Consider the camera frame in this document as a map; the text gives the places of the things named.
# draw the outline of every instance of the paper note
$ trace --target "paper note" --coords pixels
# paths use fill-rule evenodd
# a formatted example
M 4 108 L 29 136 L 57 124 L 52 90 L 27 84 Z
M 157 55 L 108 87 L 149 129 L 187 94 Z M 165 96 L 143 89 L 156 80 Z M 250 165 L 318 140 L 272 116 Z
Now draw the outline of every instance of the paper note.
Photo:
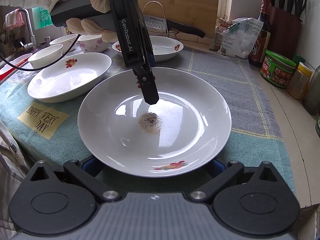
M 33 102 L 17 118 L 42 137 L 50 139 L 68 116 L 68 114 Z

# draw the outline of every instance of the knife block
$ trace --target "knife block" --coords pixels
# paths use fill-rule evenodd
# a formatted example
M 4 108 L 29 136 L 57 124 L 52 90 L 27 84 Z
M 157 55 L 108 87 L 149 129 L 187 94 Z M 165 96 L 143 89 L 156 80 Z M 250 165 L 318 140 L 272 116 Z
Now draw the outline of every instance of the knife block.
M 301 23 L 293 14 L 270 6 L 271 36 L 268 50 L 292 59 L 299 41 Z

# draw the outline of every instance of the soy sauce bottle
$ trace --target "soy sauce bottle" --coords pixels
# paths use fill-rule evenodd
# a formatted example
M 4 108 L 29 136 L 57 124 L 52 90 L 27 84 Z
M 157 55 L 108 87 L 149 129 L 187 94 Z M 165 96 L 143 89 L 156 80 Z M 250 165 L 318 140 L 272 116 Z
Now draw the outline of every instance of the soy sauce bottle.
M 266 49 L 268 48 L 271 24 L 269 21 L 269 6 L 270 0 L 262 0 L 261 10 L 258 20 L 263 22 L 262 30 L 259 33 L 257 41 L 250 52 L 248 59 L 249 63 L 256 67 L 261 67 L 266 56 Z

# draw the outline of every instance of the scissors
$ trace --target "scissors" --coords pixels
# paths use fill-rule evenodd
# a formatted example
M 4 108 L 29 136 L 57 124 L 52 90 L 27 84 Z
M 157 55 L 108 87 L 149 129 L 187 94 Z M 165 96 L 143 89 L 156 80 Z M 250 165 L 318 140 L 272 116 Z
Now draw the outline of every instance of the scissors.
M 307 0 L 294 0 L 295 4 L 295 13 L 294 15 L 300 19 L 300 16 L 307 5 Z

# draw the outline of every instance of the food crumbs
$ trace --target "food crumbs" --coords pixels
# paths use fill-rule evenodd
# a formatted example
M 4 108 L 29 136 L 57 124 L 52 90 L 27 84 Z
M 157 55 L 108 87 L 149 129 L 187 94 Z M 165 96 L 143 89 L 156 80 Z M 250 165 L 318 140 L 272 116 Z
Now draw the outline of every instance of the food crumbs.
M 155 113 L 145 113 L 139 118 L 139 124 L 143 130 L 149 133 L 160 131 L 161 121 Z

